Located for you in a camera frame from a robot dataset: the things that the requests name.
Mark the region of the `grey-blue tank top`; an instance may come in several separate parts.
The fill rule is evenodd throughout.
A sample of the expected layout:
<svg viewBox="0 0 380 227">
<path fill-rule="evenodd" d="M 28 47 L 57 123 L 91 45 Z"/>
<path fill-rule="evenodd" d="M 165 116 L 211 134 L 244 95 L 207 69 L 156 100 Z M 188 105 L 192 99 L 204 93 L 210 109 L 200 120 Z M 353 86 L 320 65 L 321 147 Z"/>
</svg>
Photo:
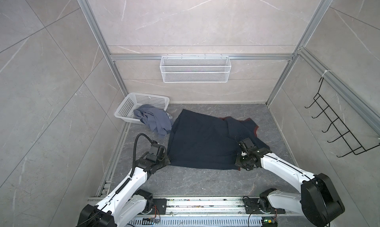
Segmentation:
<svg viewBox="0 0 380 227">
<path fill-rule="evenodd" d="M 134 116 L 160 137 L 171 133 L 173 116 L 152 105 L 143 104 L 133 111 Z"/>
</svg>

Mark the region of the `navy red-trimmed tank top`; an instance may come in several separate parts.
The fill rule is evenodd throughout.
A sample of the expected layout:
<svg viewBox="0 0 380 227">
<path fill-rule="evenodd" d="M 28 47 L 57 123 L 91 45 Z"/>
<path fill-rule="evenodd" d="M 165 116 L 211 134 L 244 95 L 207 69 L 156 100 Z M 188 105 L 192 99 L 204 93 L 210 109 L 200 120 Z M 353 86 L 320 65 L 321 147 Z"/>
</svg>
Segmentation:
<svg viewBox="0 0 380 227">
<path fill-rule="evenodd" d="M 175 120 L 167 154 L 172 166 L 237 170 L 239 142 L 251 139 L 258 148 L 267 148 L 256 134 L 258 125 L 250 118 L 213 117 L 183 109 Z"/>
</svg>

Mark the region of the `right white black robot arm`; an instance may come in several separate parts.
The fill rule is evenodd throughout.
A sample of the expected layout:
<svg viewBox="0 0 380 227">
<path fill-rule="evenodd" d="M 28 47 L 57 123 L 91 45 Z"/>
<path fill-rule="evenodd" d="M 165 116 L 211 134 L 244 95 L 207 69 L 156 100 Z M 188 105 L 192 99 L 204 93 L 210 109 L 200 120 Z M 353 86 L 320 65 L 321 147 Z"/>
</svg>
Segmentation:
<svg viewBox="0 0 380 227">
<path fill-rule="evenodd" d="M 297 193 L 270 188 L 259 195 L 255 211 L 268 214 L 276 209 L 285 209 L 303 214 L 317 227 L 325 227 L 345 212 L 345 206 L 331 179 L 300 169 L 279 158 L 272 152 L 258 150 L 239 153 L 236 165 L 247 171 L 263 168 L 292 185 Z"/>
</svg>

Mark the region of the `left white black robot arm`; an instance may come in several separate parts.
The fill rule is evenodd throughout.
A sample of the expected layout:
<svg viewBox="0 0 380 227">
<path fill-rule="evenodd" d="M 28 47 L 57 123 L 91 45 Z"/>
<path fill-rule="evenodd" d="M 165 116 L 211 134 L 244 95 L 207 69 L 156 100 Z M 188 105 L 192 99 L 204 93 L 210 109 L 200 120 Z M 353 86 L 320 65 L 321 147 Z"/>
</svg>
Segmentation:
<svg viewBox="0 0 380 227">
<path fill-rule="evenodd" d="M 152 194 L 140 187 L 159 169 L 170 164 L 166 148 L 155 141 L 141 158 L 133 158 L 132 169 L 124 180 L 96 205 L 86 205 L 78 227 L 124 227 L 139 213 L 152 209 Z"/>
</svg>

